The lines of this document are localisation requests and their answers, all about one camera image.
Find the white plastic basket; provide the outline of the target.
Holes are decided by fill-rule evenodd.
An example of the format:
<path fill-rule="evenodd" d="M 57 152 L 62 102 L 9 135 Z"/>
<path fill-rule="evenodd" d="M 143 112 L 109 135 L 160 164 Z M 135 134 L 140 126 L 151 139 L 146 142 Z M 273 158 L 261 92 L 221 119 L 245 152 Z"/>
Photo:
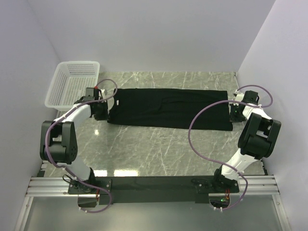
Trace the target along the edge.
<path fill-rule="evenodd" d="M 68 111 L 85 96 L 86 88 L 98 83 L 100 64 L 95 61 L 68 61 L 57 65 L 47 91 L 45 106 Z"/>

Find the black t shirt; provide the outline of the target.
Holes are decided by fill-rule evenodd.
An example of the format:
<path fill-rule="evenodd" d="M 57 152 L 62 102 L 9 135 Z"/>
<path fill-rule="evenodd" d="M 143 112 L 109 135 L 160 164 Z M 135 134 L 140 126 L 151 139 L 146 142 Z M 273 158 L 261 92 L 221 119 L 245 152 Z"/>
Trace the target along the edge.
<path fill-rule="evenodd" d="M 232 131 L 226 91 L 184 89 L 119 89 L 108 123 L 125 126 Z"/>

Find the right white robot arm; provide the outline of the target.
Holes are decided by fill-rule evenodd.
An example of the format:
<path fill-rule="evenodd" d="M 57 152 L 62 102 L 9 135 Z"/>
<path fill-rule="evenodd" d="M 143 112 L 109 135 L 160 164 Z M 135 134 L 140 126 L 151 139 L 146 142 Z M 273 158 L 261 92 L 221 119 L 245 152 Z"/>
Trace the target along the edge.
<path fill-rule="evenodd" d="M 239 173 L 252 163 L 269 157 L 276 144 L 282 123 L 268 116 L 258 105 L 259 96 L 255 91 L 234 93 L 236 103 L 231 103 L 230 117 L 232 122 L 245 121 L 245 127 L 239 137 L 237 151 L 227 162 L 216 169 L 211 180 L 213 190 L 222 192 L 237 184 Z"/>

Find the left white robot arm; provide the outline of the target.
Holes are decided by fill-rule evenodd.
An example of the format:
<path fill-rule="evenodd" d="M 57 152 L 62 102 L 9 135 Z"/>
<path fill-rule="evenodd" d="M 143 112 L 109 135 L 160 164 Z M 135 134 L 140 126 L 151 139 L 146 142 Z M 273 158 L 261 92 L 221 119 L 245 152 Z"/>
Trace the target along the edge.
<path fill-rule="evenodd" d="M 86 88 L 85 96 L 77 100 L 73 107 L 53 121 L 44 121 L 41 126 L 40 158 L 64 168 L 73 178 L 70 183 L 84 193 L 96 189 L 97 182 L 93 169 L 78 156 L 76 128 L 94 117 L 108 119 L 106 91 L 97 87 Z"/>

